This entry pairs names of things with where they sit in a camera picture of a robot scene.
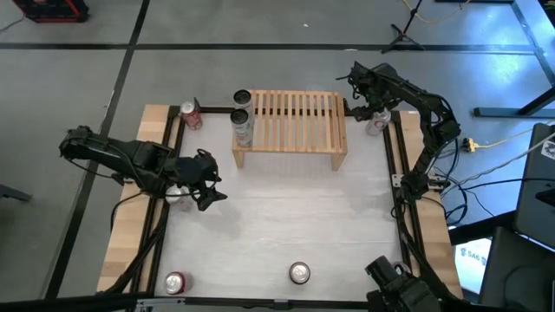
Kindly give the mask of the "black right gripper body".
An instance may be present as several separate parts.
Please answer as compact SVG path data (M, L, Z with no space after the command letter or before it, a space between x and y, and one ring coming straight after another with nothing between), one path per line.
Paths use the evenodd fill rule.
M353 66L353 98L363 98L369 108L383 108L392 101L385 81L361 64Z

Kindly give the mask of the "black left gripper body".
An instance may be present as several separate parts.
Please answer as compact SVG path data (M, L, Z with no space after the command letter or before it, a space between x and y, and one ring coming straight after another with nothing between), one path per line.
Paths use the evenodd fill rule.
M177 158L174 169L182 185L202 192L206 189L206 181L213 179L213 159L206 154Z

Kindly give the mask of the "silver Diet Coke can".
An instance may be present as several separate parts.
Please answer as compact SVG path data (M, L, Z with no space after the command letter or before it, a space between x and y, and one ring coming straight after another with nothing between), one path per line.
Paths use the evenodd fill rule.
M366 133L371 136L379 135L383 129L389 124L391 113L387 108L381 112L374 112L365 127Z
M165 200L181 211L190 211L194 204L188 195L188 190L184 186L177 185L172 185L166 190Z

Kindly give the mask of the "tall white Celsius can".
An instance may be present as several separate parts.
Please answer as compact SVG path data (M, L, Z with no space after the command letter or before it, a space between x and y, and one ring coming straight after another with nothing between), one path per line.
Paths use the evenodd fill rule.
M249 90L240 89L233 95L234 107L236 109L244 109L247 112L252 110L252 95Z
M230 115L235 140L239 146L248 147L253 144L253 121L244 109L235 109Z

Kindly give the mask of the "red Star Wars Coca-Cola can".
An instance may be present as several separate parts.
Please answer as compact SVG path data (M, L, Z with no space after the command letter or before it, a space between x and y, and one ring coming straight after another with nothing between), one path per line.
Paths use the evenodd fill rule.
M304 262L295 262L290 266L288 275L293 283L305 284L310 280L310 267Z

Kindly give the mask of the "wooden slatted shelf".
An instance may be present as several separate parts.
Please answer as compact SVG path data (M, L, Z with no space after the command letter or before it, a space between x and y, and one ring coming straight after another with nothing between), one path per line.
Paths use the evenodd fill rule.
M232 142L236 166L247 153L309 153L331 158L338 171L348 153L346 100L337 92L239 90L252 107L251 145Z

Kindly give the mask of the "black tripod stand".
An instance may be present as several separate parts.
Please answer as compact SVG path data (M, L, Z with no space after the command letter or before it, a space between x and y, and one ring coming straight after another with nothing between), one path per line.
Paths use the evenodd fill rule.
M416 40L408 35L408 30L418 13L421 3L422 0L418 0L414 8L409 6L409 18L402 29L394 23L390 24L391 29L396 33L396 37L385 48L381 49L382 54L386 54L395 50L400 50L401 48L408 48L409 50L417 51L425 50L425 48L421 44L419 44Z

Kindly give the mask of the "grey chair base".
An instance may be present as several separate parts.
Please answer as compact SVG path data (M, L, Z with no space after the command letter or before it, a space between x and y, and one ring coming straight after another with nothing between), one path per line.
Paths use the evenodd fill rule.
M15 188L0 184L0 198L13 198L19 201L29 202L32 196Z

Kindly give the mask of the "white SA6 label sheet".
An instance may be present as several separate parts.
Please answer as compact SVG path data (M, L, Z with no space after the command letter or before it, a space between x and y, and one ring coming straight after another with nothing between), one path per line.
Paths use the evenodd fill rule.
M491 242L488 238L482 238L455 246L454 261L463 289L480 293Z

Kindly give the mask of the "dark grey monitor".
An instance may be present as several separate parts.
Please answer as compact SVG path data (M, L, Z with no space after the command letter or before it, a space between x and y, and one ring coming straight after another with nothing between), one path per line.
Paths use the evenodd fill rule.
M526 157L514 225L516 230L555 248L555 126L536 124Z

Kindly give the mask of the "red and black crate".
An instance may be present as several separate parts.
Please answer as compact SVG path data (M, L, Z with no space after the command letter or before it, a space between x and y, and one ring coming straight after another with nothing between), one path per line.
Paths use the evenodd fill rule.
M84 23L89 7L84 0L11 0L35 23Z

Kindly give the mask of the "black desk leg frame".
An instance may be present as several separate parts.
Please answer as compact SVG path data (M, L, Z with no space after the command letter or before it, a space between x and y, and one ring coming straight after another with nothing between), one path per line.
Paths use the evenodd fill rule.
M539 95L528 104L519 108L506 108L506 107L476 107L473 110L473 116L477 118L507 118L507 119L555 119L555 108L547 108L548 105L555 101L555 72L548 64L545 57L544 50L539 46L539 43L532 32L532 29L526 20L522 10L513 1L511 4L513 13L519 21L523 29L526 39L532 45L532 51L539 63L539 66L544 72L546 79L550 82L551 87Z

